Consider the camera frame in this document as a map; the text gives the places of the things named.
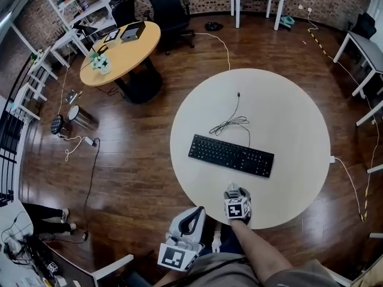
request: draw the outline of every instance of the metal trash can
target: metal trash can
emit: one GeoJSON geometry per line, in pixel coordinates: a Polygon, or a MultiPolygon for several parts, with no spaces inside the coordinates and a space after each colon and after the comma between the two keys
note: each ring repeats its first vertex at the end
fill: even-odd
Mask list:
{"type": "Polygon", "coordinates": [[[58,135],[60,138],[69,138],[71,125],[64,119],[62,115],[57,115],[52,120],[50,131],[52,134],[58,135]]]}
{"type": "Polygon", "coordinates": [[[68,112],[68,119],[70,122],[75,122],[79,126],[84,127],[85,129],[93,130],[98,126],[98,122],[87,113],[85,110],[80,108],[78,105],[74,105],[68,112]]]}

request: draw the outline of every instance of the sneaker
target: sneaker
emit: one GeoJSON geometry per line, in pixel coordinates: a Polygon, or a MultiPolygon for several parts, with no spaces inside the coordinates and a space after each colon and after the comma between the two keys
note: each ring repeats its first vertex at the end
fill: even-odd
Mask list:
{"type": "Polygon", "coordinates": [[[68,220],[68,216],[69,216],[69,209],[64,208],[62,210],[61,223],[66,223],[66,221],[68,220]]]}

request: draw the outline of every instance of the round white table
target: round white table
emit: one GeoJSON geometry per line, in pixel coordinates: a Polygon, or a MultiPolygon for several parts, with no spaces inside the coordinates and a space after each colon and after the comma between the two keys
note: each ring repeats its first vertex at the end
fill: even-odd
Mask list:
{"type": "Polygon", "coordinates": [[[214,219],[227,223],[223,193],[231,182],[251,194],[252,229],[285,223],[302,213],[320,192],[330,164],[330,138],[312,99],[290,80],[259,69],[222,72],[199,84],[181,104],[170,141],[174,172],[183,190],[214,219]],[[194,134],[248,146],[248,133],[226,127],[220,136],[209,130],[246,116],[250,148],[273,153],[270,178],[189,158],[194,134]]]}

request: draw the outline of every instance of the shelf unit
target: shelf unit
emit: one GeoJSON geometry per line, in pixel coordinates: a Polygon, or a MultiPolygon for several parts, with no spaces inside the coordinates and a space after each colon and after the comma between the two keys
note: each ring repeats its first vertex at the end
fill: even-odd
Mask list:
{"type": "MultiPolygon", "coordinates": [[[[68,20],[64,17],[64,10],[67,6],[69,6],[71,3],[76,3],[77,0],[70,0],[68,1],[67,3],[64,3],[64,4],[61,4],[60,7],[58,7],[56,5],[56,1],[54,0],[48,0],[49,4],[52,6],[52,8],[54,9],[54,11],[57,13],[57,15],[60,17],[61,21],[63,22],[63,24],[65,25],[65,27],[67,28],[67,33],[66,35],[64,35],[63,37],[65,37],[66,39],[69,38],[69,39],[72,39],[74,41],[74,43],[77,45],[77,47],[79,47],[79,49],[83,52],[83,53],[88,53],[89,51],[87,50],[87,48],[83,45],[83,43],[81,42],[81,38],[83,37],[79,37],[77,34],[76,34],[76,29],[73,29],[71,26],[78,22],[79,20],[84,20],[87,22],[87,26],[90,26],[90,27],[93,27],[93,28],[96,28],[97,31],[95,31],[95,33],[103,30],[103,29],[106,29],[110,26],[113,26],[115,25],[115,21],[113,19],[113,16],[112,16],[112,9],[109,5],[109,2],[110,0],[98,0],[97,2],[89,5],[89,8],[83,12],[82,14],[78,15],[77,17],[73,18],[70,22],[68,22],[68,20]],[[108,17],[104,17],[102,18],[101,20],[98,20],[96,22],[93,22],[93,23],[90,23],[87,19],[87,16],[93,14],[94,12],[102,9],[102,8],[106,8],[108,10],[108,13],[109,13],[109,16],[108,17]]],[[[59,48],[59,43],[61,42],[61,39],[59,39],[55,45],[53,47],[57,47],[59,48]]]]}

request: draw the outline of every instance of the black keyboard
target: black keyboard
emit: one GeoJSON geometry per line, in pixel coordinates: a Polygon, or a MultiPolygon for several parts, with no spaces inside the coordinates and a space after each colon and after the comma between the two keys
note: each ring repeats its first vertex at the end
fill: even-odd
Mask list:
{"type": "Polygon", "coordinates": [[[274,161],[274,154],[201,135],[194,135],[189,157],[265,178],[274,161]]]}

